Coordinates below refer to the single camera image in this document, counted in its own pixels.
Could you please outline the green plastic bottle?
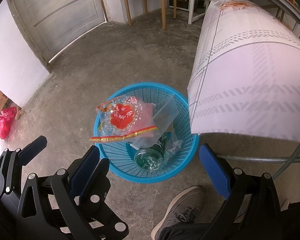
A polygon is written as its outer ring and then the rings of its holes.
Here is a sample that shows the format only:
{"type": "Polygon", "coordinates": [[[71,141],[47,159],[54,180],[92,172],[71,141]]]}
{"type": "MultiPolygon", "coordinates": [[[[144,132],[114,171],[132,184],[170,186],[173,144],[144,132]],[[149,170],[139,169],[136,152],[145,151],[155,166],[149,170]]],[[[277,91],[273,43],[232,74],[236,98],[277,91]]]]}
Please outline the green plastic bottle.
{"type": "Polygon", "coordinates": [[[157,142],[146,148],[140,148],[134,155],[135,165],[147,172],[154,172],[162,167],[166,156],[167,145],[171,139],[171,132],[165,132],[157,142]]]}

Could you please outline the red clear snack bag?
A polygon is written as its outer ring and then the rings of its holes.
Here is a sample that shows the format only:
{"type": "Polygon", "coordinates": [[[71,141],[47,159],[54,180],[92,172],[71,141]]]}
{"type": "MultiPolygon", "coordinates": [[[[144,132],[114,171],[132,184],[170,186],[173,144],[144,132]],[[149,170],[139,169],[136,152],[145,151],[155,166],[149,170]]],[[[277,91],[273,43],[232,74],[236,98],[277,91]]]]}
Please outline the red clear snack bag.
{"type": "Polygon", "coordinates": [[[118,141],[134,142],[154,138],[159,129],[153,121],[154,104],[141,98],[121,95],[100,104],[97,109],[100,124],[90,141],[105,144],[118,141]]]}

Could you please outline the clear plastic bag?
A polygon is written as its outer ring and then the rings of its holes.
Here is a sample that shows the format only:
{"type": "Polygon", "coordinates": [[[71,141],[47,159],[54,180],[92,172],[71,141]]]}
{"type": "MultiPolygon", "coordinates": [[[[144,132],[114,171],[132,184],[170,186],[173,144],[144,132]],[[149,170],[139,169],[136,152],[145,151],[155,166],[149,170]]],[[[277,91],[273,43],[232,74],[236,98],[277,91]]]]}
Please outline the clear plastic bag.
{"type": "Polygon", "coordinates": [[[130,146],[135,150],[153,146],[174,122],[178,114],[179,110],[173,95],[161,100],[155,105],[154,115],[152,117],[152,121],[157,127],[157,130],[134,138],[130,146]]]}

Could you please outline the blue plastic trash basket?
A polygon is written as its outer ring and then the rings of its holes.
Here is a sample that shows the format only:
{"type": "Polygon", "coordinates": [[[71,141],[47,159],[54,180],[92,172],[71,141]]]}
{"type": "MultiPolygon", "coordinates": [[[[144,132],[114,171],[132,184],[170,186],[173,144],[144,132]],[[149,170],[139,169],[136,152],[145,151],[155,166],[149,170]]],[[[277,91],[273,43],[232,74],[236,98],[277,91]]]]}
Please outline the blue plastic trash basket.
{"type": "Polygon", "coordinates": [[[187,98],[167,85],[141,82],[121,88],[108,99],[111,100],[123,94],[137,96],[142,98],[145,103],[154,104],[161,102],[170,95],[174,96],[179,114],[173,122],[173,128],[175,135],[183,141],[183,144],[171,160],[153,172],[142,171],[135,165],[133,158],[136,150],[126,142],[95,144],[100,151],[100,157],[109,159],[111,172],[134,183],[157,183],[175,176],[189,164],[199,144],[199,136],[190,132],[187,98]]]}

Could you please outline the red plastic bag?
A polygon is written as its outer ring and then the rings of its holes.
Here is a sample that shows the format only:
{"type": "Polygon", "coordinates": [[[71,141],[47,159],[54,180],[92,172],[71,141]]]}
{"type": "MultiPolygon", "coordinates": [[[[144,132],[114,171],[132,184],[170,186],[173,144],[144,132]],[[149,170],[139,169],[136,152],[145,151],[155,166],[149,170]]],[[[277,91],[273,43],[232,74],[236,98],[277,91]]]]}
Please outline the red plastic bag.
{"type": "Polygon", "coordinates": [[[16,107],[5,108],[0,112],[0,138],[1,139],[5,139],[9,135],[16,114],[17,114],[16,107]]]}

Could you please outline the grey sneaker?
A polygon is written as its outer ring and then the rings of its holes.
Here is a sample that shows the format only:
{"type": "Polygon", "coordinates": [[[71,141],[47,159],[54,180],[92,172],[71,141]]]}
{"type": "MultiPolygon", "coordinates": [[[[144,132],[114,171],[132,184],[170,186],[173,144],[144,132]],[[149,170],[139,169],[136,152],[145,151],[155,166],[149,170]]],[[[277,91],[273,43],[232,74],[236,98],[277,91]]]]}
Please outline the grey sneaker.
{"type": "Polygon", "coordinates": [[[159,239],[161,232],[170,226],[195,222],[203,210],[205,196],[206,191],[200,186],[181,191],[170,202],[163,219],[151,231],[151,238],[159,239]]]}

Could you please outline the floral tablecloth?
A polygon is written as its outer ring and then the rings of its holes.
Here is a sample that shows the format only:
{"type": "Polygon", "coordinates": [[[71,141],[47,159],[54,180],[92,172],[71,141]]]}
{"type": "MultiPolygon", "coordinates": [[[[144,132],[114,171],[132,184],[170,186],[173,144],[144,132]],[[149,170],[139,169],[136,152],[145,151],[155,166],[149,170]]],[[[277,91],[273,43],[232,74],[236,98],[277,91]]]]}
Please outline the floral tablecloth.
{"type": "Polygon", "coordinates": [[[300,39],[262,8],[212,0],[187,87],[191,132],[300,142],[300,39]]]}

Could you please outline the grey wooden door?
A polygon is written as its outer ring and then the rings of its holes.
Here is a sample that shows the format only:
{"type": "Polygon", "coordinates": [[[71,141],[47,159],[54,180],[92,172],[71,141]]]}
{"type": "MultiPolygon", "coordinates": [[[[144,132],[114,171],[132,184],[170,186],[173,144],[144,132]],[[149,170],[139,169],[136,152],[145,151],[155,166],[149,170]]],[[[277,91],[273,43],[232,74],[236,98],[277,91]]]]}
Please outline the grey wooden door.
{"type": "Polygon", "coordinates": [[[7,4],[44,67],[71,42],[106,22],[102,0],[7,0],[7,4]]]}

